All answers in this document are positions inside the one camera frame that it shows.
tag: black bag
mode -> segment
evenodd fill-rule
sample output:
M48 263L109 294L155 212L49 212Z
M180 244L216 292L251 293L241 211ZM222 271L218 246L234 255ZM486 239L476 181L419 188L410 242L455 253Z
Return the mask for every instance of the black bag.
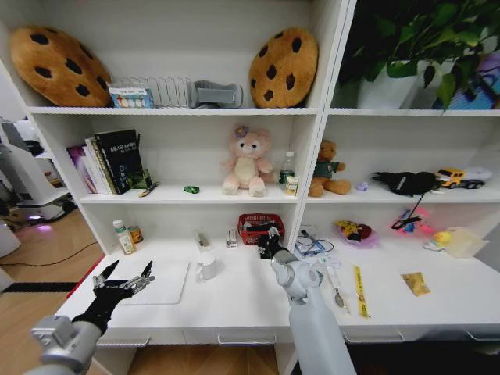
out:
M390 173L376 172L372 176L374 180L381 181L388 185L389 189L399 195L425 194L436 184L437 177L430 172L411 172Z

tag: food packet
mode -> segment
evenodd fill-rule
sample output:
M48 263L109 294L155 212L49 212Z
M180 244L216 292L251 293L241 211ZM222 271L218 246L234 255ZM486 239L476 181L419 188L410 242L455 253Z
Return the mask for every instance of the food packet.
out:
M427 293L430 293L430 289L425 284L421 272L407 273L401 276L415 296L418 297L420 295L426 295Z

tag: wooden floor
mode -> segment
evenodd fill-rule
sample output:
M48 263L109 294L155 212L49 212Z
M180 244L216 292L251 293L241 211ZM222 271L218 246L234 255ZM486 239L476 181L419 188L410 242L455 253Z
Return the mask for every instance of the wooden floor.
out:
M95 241L82 215L72 212L48 225L16 232L22 245L0 263L50 263L63 259ZM102 255L92 245L72 259L45 267L3 269L17 282L78 281ZM0 296L0 374L18 375L38 365L40 348L30 328L42 317L55 313L65 293L5 293ZM105 375L92 366L88 375ZM130 375L272 375L278 374L274 350L225 348L215 345L151 346L137 351Z

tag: white cutting board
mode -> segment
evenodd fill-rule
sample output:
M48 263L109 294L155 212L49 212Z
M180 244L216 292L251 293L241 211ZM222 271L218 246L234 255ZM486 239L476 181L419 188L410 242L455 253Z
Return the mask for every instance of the white cutting board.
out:
M149 260L120 259L118 266L108 280L130 280L140 276ZM184 288L189 261L153 260L151 275L155 279L142 291L131 298L122 300L119 305L175 305L180 301Z

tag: chocolate chip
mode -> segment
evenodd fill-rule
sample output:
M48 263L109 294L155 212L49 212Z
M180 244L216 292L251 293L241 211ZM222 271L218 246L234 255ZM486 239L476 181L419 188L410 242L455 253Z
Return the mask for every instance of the chocolate chip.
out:
M266 74L270 80L274 79L274 77L276 76L276 67L274 65L271 65Z
M89 95L91 92L88 90L88 88L86 86L84 86L83 84L79 84L78 87L75 87L75 90L77 91L78 94L80 94L81 96L87 96Z
M264 55L267 53L267 45L262 47L262 49L259 52L259 57L264 57Z
M35 72L37 72L38 74L40 74L42 77L52 78L52 73L51 73L51 71L49 69L42 68L40 66L35 66L34 70L35 70Z
M264 98L265 100L269 101L273 98L273 92L271 90L268 90L265 94L264 94Z
M48 39L43 34L32 34L30 35L32 41L36 41L40 45L47 45Z
M106 84L106 82L102 79L101 76L98 76L97 77L97 82L99 83L99 85L101 86L102 90L106 90L108 88L108 85Z
M291 49L293 52L297 53L300 50L300 46L302 45L302 40L300 37L297 37L294 39L294 41L291 43Z
M295 77L293 74L290 74L287 77L287 89L291 90L292 88L294 88L294 85L295 85Z
M81 50L84 52L85 55L87 55L87 57L90 59L90 60L93 60L94 57L92 57L91 53L84 47L84 45L82 45L80 43L80 48Z
M66 59L66 66L76 74L81 74L81 68L72 59Z

